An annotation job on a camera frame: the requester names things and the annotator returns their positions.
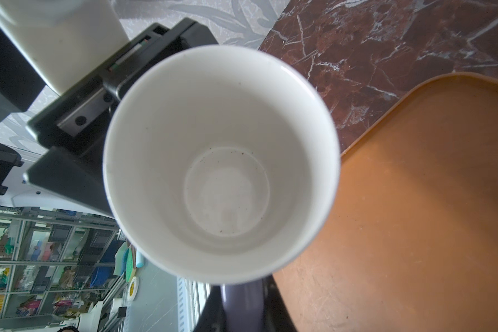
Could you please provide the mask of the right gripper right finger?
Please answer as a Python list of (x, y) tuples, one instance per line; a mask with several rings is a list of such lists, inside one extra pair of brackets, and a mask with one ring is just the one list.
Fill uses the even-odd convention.
[(272, 275), (266, 277), (264, 285), (264, 331), (296, 332), (286, 305)]

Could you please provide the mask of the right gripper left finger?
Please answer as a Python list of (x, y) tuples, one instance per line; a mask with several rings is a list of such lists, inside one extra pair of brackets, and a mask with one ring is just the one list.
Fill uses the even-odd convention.
[(224, 308), (221, 287), (213, 286), (194, 332), (223, 332)]

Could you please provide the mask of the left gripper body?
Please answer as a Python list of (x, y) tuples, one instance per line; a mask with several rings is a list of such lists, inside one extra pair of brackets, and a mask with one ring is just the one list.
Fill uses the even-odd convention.
[(102, 176), (107, 130), (117, 106), (149, 69), (171, 55), (214, 45), (207, 26), (185, 18), (154, 23), (28, 122), (48, 151), (26, 171), (27, 184), (95, 214), (112, 215)]

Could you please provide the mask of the lilac mug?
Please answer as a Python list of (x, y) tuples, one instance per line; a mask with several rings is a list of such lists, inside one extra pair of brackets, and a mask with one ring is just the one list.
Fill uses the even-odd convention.
[(131, 86), (102, 173), (118, 225), (148, 261), (220, 286), (224, 331), (264, 331), (264, 279), (325, 224), (340, 144), (325, 102), (293, 67), (200, 46)]

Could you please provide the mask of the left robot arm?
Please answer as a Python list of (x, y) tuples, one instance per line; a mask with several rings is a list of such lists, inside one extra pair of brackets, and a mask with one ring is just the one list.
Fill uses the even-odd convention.
[[(105, 137), (131, 86), (160, 61), (213, 45), (208, 27), (185, 18), (173, 28), (152, 24), (28, 122), (46, 148), (28, 161), (0, 143), (0, 205), (111, 215), (102, 180)], [(44, 82), (0, 29), (0, 122), (25, 112)]]

